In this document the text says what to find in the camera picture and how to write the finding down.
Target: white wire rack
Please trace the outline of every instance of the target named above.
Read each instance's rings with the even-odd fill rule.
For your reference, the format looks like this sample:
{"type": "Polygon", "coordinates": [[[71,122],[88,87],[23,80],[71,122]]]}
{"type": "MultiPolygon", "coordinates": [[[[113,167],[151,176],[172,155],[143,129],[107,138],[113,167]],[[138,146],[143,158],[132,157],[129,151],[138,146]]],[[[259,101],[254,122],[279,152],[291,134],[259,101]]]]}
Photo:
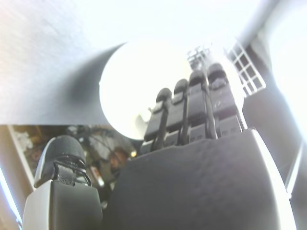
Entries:
{"type": "MultiPolygon", "coordinates": [[[[206,57],[212,52],[213,44],[210,46],[198,46],[188,52],[188,61],[192,69],[200,69],[206,57]]],[[[223,48],[224,54],[234,64],[238,71],[239,78],[245,97],[251,96],[265,88],[265,82],[242,45],[234,41],[228,48],[223,48]]]]}

